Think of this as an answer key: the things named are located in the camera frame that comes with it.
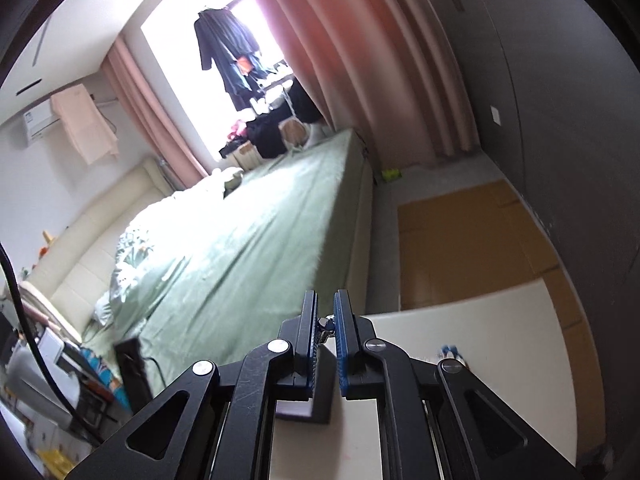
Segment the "pink curtain left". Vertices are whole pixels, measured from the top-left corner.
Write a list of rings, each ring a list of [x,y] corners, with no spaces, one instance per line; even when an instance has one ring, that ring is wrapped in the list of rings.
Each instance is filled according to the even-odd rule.
[[[101,70],[145,141],[180,183],[190,188],[207,177],[207,171],[169,117],[121,36],[116,37],[108,50]]]

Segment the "white wall switch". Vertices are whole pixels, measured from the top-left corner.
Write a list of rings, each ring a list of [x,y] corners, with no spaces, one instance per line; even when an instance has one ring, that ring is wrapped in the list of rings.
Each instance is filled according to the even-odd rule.
[[[491,107],[490,107],[490,112],[491,112],[491,118],[492,118],[492,121],[493,121],[496,125],[501,126],[501,125],[502,125],[502,122],[501,122],[501,116],[500,116],[500,113],[499,113],[499,111],[498,111],[498,108],[497,108],[497,107],[494,107],[494,106],[491,106]]]

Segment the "brown cardboard floor mat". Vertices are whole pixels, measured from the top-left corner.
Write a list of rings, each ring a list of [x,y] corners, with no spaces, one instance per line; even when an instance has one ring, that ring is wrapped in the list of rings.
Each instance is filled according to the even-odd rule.
[[[499,180],[401,205],[398,230],[401,309],[544,281],[573,376],[577,451],[602,445],[604,391],[589,322],[551,243],[510,184]]]

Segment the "pink curtain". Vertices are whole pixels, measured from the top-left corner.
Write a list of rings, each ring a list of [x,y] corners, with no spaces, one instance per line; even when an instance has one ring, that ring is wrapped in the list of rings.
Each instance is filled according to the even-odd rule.
[[[324,119],[358,130],[378,169],[480,144],[468,92],[428,0],[256,0]]]
[[[169,117],[121,36],[116,37],[108,50],[101,70],[145,141],[180,183],[190,188],[207,177],[207,171]]]

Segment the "pink curtain right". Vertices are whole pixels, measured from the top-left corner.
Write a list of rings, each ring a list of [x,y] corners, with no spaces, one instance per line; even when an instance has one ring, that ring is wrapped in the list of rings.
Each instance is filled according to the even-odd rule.
[[[358,130],[378,169],[480,144],[468,92],[428,0],[256,0],[324,119]]]

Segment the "hanging dark clothes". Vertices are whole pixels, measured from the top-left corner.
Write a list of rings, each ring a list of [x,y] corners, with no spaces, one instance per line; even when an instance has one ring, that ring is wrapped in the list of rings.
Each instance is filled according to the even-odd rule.
[[[254,35],[229,9],[201,11],[194,30],[202,70],[215,65],[235,109],[250,108],[264,95],[258,81],[268,77]]]

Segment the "white floral pillow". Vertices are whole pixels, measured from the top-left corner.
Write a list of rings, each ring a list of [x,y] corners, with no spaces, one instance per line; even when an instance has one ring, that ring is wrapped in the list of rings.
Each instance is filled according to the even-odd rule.
[[[116,310],[128,300],[142,297],[144,304],[155,304],[163,284],[183,265],[178,244],[184,210],[176,196],[169,196],[145,207],[120,234],[110,284],[96,300],[93,319],[107,326]]]

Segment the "green toy on floor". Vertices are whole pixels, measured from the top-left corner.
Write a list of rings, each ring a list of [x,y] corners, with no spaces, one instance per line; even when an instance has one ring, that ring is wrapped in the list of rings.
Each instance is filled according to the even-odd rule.
[[[381,171],[381,177],[384,182],[394,182],[402,177],[402,172],[400,169],[385,169]]]

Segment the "bed with green blanket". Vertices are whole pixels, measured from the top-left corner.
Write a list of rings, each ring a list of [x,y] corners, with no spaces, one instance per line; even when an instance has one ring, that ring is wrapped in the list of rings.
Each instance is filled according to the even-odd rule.
[[[145,207],[176,196],[186,260],[155,304],[128,300],[99,326],[93,309],[110,284],[120,234]],[[355,131],[286,153],[226,192],[220,174],[163,195],[146,167],[127,174],[53,243],[24,282],[29,307],[107,366],[134,337],[160,392],[189,365],[243,359],[270,341],[313,290],[329,314],[334,292],[366,300],[372,171]]]

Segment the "beige towel on air conditioner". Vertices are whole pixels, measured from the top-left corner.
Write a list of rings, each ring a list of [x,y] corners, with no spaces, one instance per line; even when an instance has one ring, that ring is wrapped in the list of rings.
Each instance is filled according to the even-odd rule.
[[[88,166],[119,155],[116,134],[83,84],[52,94],[50,101],[67,139]]]

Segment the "white air conditioner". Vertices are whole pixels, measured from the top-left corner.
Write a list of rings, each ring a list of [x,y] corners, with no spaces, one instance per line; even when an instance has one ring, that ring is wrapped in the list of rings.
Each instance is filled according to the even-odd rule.
[[[23,114],[23,122],[27,144],[32,145],[41,139],[47,130],[59,120],[60,118],[53,110],[50,99],[46,99],[30,110],[26,110]]]

